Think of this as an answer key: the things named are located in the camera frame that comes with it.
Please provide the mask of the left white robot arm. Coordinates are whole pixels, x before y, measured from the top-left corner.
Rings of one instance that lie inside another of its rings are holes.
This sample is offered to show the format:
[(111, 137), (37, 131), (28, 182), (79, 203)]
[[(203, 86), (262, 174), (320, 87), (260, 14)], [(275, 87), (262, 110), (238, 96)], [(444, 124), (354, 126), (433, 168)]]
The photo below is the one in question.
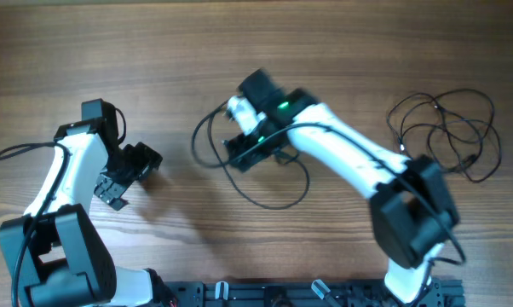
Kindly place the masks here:
[(142, 142), (124, 145), (121, 111), (96, 99), (80, 121), (58, 128), (55, 157), (35, 200), (0, 226), (14, 306), (172, 306), (176, 299), (152, 269), (116, 266), (89, 219), (94, 197), (118, 211), (133, 182), (162, 161)]

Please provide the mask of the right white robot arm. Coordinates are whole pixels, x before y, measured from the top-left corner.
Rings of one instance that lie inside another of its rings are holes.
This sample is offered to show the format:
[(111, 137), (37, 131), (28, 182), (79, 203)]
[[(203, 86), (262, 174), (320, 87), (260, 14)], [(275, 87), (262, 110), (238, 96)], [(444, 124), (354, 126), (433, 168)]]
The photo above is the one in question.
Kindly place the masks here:
[(420, 302), (459, 221), (438, 164), (377, 145), (305, 89), (286, 94), (262, 69), (238, 91), (226, 102), (228, 117), (241, 129), (225, 143), (228, 163), (247, 171), (290, 145), (333, 170), (370, 206), (374, 238), (389, 258), (388, 292), (398, 303)]

